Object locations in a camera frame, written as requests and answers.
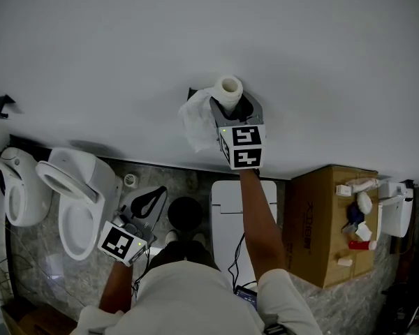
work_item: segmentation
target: toilet bowl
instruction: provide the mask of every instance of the toilet bowl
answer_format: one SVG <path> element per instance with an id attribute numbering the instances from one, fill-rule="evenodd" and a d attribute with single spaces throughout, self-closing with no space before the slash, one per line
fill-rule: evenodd
<path id="1" fill-rule="evenodd" d="M 61 194 L 59 234 L 65 251 L 84 260 L 118 208 L 122 180 L 95 155 L 67 148 L 54 148 L 48 162 L 41 161 L 36 171 Z"/>
<path id="2" fill-rule="evenodd" d="M 5 181 L 4 208 L 11 225 L 32 226 L 48 214 L 52 190 L 36 174 L 37 161 L 27 152 L 7 148 L 0 156 Z"/>

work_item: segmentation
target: cardboard box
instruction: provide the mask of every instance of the cardboard box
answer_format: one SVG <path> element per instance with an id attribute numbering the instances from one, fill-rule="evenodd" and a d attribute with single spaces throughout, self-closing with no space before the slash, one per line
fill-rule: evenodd
<path id="1" fill-rule="evenodd" d="M 18 298 L 1 307 L 11 335 L 69 335 L 77 322 L 50 305 L 37 308 L 25 298 Z"/>
<path id="2" fill-rule="evenodd" d="M 374 266 L 373 251 L 352 251 L 341 229 L 348 223 L 346 211 L 355 201 L 335 195 L 338 185 L 363 177 L 377 177 L 375 171 L 330 165 L 292 179 L 286 186 L 283 243 L 286 269 L 320 288 L 340 284 L 368 273 Z M 376 239 L 378 191 L 368 192 L 373 207 L 365 216 L 372 240 Z M 337 264 L 339 258 L 353 260 L 352 267 Z"/>
<path id="3" fill-rule="evenodd" d="M 27 335 L 69 335 L 78 326 L 76 321 L 50 305 L 26 314 L 18 325 Z"/>

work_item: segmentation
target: red bottle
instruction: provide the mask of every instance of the red bottle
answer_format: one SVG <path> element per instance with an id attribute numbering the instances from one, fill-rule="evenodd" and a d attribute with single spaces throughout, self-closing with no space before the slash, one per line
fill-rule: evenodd
<path id="1" fill-rule="evenodd" d="M 377 242 L 376 241 L 366 241 L 366 242 L 359 242 L 359 241 L 350 241 L 349 242 L 349 249 L 365 249 L 369 251 L 373 251 L 376 249 Z"/>

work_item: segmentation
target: tissue paper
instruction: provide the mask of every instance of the tissue paper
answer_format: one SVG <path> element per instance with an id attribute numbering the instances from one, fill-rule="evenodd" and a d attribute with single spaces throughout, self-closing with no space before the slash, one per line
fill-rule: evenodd
<path id="1" fill-rule="evenodd" d="M 213 87 L 197 91 L 181 106 L 179 117 L 183 121 L 186 138 L 196 153 L 203 149 L 219 148 L 210 98 L 217 99 L 229 116 L 243 91 L 242 83 L 236 77 L 224 75 Z"/>

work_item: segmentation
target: marker cube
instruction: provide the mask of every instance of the marker cube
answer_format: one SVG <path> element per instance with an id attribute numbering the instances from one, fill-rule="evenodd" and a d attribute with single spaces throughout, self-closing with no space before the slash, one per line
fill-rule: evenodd
<path id="1" fill-rule="evenodd" d="M 106 221 L 98 248 L 106 255 L 130 267 L 147 250 L 147 242 Z"/>
<path id="2" fill-rule="evenodd" d="M 261 168 L 264 163 L 265 125 L 218 128 L 223 155 L 232 170 Z"/>

